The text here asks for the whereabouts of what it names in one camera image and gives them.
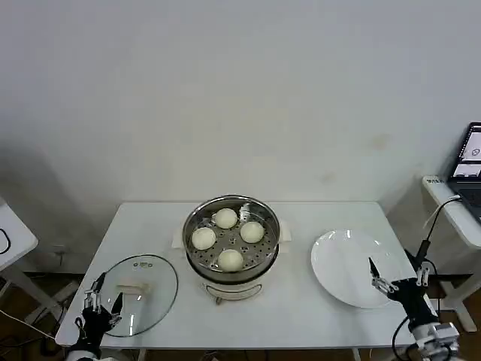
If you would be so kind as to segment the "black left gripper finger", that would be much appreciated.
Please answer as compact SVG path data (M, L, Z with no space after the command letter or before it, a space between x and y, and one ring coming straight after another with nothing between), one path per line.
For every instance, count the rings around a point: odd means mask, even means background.
M115 326L118 324L118 322L121 321L122 309L123 309L123 293L119 293L110 310L110 321L109 321L110 326Z
M83 309L92 309L97 314L101 313L101 288L104 284L106 273L102 272L92 283L92 286L84 292Z

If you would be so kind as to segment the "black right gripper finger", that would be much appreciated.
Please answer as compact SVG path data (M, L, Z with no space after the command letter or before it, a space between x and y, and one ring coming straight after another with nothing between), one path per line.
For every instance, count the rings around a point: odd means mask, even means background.
M380 276L380 273L374 264L374 261L369 257L369 266L370 266L370 273L371 273L371 284L374 288L379 290L382 294L388 295L390 293L394 293L399 291L398 287L388 282L385 278Z
M416 276L417 281L416 285L418 287L427 287L428 286L428 277L429 277L429 268L423 267L422 264L425 261L425 258L428 253L428 249L431 245L429 240L423 240L419 246L419 249L414 257L415 265L417 267Z

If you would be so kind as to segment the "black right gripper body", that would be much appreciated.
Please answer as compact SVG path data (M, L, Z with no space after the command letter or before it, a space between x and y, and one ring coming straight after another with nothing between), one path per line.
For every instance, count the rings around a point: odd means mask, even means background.
M388 298L402 305L409 321L409 327L439 322L439 317L431 311L425 301L426 288L419 286L415 278L393 281L392 287L394 291L388 293Z

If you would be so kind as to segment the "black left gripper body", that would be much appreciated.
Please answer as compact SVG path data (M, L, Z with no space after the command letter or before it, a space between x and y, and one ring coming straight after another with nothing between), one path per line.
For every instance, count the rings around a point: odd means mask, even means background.
M84 325L76 342L76 349L99 352L101 340L110 330L110 313L103 306L100 306L99 311L88 307L83 309L82 316Z

